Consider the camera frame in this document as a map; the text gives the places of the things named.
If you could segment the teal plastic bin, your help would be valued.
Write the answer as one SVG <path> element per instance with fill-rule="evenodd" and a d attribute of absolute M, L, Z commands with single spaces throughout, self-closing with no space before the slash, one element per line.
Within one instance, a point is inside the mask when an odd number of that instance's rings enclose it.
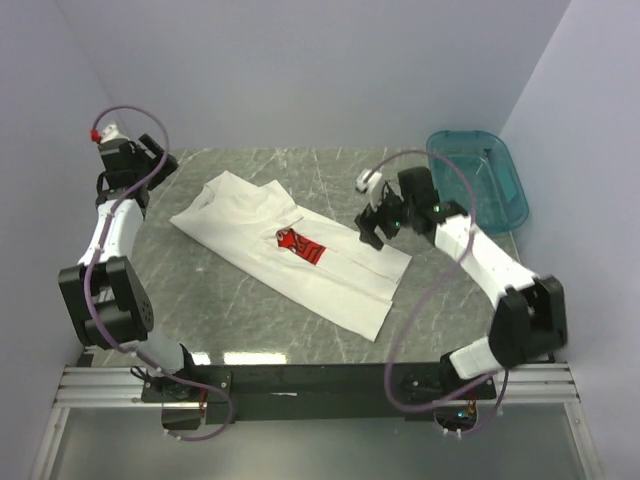
<path fill-rule="evenodd" d="M 433 183 L 440 198 L 465 209 L 476 202 L 476 223 L 488 234 L 511 232 L 524 224 L 529 206 L 506 144 L 479 130 L 443 130 L 432 134 L 426 149 L 447 157 L 451 169 L 438 159 L 429 160 Z"/>

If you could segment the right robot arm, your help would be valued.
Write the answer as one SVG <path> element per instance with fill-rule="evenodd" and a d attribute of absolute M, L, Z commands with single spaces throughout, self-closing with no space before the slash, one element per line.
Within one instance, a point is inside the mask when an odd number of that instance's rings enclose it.
<path fill-rule="evenodd" d="M 367 198 L 355 218 L 361 242 L 381 250 L 385 240 L 410 228 L 459 261 L 494 308 L 487 335 L 442 355 L 442 393 L 460 399 L 483 374 L 564 348 L 568 329 L 561 282 L 522 266 L 474 223 L 468 210 L 441 200 L 428 168 L 406 169 L 397 177 L 400 189 L 394 191 L 380 172 L 365 169 L 358 176 L 355 188 Z"/>

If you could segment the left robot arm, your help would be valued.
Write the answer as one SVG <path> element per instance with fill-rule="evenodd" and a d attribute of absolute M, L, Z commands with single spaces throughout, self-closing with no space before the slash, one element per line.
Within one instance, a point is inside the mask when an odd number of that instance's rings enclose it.
<path fill-rule="evenodd" d="M 189 401 L 200 388 L 192 356 L 155 327 L 151 300 L 130 261 L 149 193 L 178 162 L 147 134 L 132 140 L 111 125 L 90 136 L 104 166 L 96 182 L 98 220 L 78 263 L 58 274 L 74 330 L 85 346 L 122 349 L 142 360 L 147 367 L 132 368 L 134 376 L 176 401 Z"/>

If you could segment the white t-shirt red print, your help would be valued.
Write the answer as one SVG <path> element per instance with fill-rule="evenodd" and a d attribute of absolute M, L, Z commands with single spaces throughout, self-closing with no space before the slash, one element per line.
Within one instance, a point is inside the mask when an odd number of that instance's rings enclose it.
<path fill-rule="evenodd" d="M 183 233 L 335 325 L 375 341 L 411 261 L 297 205 L 278 181 L 225 171 L 171 218 Z"/>

